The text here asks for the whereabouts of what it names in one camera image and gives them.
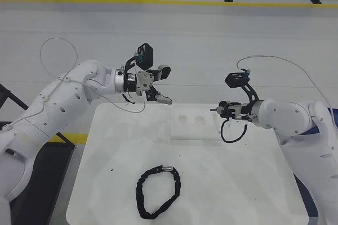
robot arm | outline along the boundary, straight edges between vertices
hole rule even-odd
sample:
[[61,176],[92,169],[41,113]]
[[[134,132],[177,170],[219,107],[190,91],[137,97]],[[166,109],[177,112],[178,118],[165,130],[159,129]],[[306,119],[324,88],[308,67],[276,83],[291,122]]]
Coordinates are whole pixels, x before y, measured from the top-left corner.
[[[130,61],[144,70],[149,69],[153,65],[152,48],[148,44],[140,46]],[[0,225],[11,224],[9,202],[27,186],[38,151],[52,136],[63,131],[68,122],[82,115],[92,100],[125,92],[141,96],[145,91],[147,101],[172,103],[153,87],[154,82],[168,77],[168,66],[137,74],[129,74],[129,69],[84,61],[49,84],[21,117],[3,128],[0,132]]]
[[[225,80],[231,88],[242,87],[249,103],[223,101],[212,111],[273,129],[288,165],[317,206],[318,224],[338,225],[338,131],[328,108],[322,102],[260,101],[248,84],[249,72],[229,74]],[[305,134],[315,126],[319,133]]]

black metal frame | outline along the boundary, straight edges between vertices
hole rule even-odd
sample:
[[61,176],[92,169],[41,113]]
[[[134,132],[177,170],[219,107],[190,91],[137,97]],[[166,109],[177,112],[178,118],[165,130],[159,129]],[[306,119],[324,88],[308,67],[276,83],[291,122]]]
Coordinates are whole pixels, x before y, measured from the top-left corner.
[[[8,98],[13,100],[13,102],[18,104],[24,110],[27,110],[29,108],[29,106],[27,106],[27,104],[25,104],[22,100],[20,100],[13,93],[11,93],[11,91],[8,90],[6,87],[4,87],[1,83],[0,83],[0,93],[1,93],[1,95],[0,95],[0,108],[2,107],[2,105],[4,104],[4,102]],[[75,148],[75,144],[73,144],[71,141],[69,141],[64,135],[62,135],[61,133],[57,133],[56,135],[58,137],[60,137],[63,141],[65,141],[67,144],[71,145],[72,148]]]

table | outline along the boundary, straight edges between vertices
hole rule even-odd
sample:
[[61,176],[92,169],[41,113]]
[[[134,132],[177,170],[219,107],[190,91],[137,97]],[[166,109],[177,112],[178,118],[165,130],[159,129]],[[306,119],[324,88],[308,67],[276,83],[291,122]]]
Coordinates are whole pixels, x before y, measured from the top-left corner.
[[[119,106],[142,108],[141,104]],[[272,130],[249,124],[247,134],[234,144],[170,139],[176,106],[180,105],[146,104],[140,114],[109,103],[97,107],[66,213],[69,224],[308,223],[295,179]],[[215,107],[185,106],[205,109],[203,114]],[[241,133],[242,123],[232,123],[233,135]],[[136,182],[158,165],[179,171],[181,193],[156,220],[145,220],[137,212]],[[143,193],[146,210],[156,211],[174,193],[172,175],[151,175]]]

